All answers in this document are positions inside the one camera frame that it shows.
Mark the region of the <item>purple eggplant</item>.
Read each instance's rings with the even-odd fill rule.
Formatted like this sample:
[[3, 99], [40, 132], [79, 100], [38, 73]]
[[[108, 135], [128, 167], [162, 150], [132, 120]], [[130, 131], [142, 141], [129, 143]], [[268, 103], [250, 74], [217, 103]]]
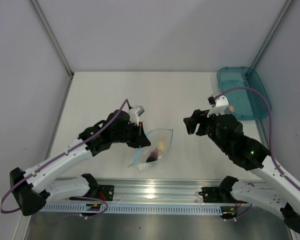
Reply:
[[151, 163], [157, 161], [159, 158], [159, 151], [155, 148], [147, 157], [146, 162]]

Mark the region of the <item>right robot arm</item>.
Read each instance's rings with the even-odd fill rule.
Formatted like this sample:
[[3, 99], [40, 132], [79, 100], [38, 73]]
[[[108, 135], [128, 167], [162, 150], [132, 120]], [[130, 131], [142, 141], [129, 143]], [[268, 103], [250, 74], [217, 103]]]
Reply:
[[184, 118], [188, 134], [208, 136], [236, 166], [256, 175], [273, 189], [268, 192], [226, 176], [217, 187], [218, 202], [250, 203], [276, 215], [287, 227], [300, 234], [300, 182], [273, 162], [264, 145], [245, 136], [242, 123], [233, 115], [208, 113], [197, 109], [190, 117]]

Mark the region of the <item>clear zip top bag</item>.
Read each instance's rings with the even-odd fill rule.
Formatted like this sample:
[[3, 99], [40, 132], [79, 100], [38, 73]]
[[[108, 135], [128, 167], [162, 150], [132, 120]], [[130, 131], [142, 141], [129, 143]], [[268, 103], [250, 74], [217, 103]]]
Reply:
[[139, 148], [128, 168], [147, 170], [163, 161], [173, 142], [174, 130], [172, 128], [156, 128], [147, 132], [146, 137], [151, 145]]

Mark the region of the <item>pink egg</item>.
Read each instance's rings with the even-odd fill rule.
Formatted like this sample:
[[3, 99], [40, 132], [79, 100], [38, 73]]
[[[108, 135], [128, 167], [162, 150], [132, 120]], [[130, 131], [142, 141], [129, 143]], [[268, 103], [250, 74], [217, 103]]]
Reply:
[[234, 112], [234, 111], [235, 111], [235, 108], [234, 108], [232, 105], [229, 105], [228, 108], [229, 108], [229, 110], [230, 110], [231, 112]]

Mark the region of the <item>cream white egg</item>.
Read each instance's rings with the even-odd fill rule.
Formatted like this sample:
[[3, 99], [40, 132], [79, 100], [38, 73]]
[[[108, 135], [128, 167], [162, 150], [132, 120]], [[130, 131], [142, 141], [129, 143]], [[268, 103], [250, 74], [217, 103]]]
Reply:
[[159, 140], [157, 142], [156, 149], [159, 152], [164, 153], [167, 150], [167, 145], [166, 145], [166, 143], [163, 140]]

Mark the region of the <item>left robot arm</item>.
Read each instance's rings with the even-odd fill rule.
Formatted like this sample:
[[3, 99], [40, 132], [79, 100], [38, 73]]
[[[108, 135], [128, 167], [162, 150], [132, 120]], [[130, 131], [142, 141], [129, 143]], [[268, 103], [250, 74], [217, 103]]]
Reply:
[[60, 182], [56, 179], [79, 163], [110, 149], [113, 144], [126, 144], [133, 149], [149, 147], [151, 142], [140, 121], [144, 111], [142, 106], [131, 107], [127, 112], [115, 110], [106, 120], [86, 128], [58, 156], [27, 170], [13, 169], [9, 173], [10, 187], [22, 214], [31, 216], [51, 201], [81, 197], [95, 199], [99, 185], [90, 173]]

